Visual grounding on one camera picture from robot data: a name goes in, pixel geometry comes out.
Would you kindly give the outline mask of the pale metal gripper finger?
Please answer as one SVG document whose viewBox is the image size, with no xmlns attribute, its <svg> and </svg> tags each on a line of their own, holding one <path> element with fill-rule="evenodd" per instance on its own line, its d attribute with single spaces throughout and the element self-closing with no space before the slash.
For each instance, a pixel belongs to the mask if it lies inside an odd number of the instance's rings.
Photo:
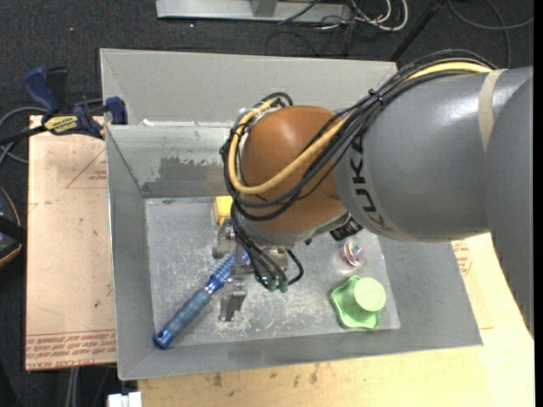
<svg viewBox="0 0 543 407">
<path fill-rule="evenodd" d="M 237 247 L 236 232 L 231 222 L 223 222 L 217 232 L 216 244 L 212 249 L 214 259 L 223 259 L 232 254 Z"/>
<path fill-rule="evenodd" d="M 243 279 L 227 279 L 221 296 L 219 319 L 221 321 L 232 321 L 235 313 L 241 310 L 246 296 L 247 291 Z"/>
</svg>

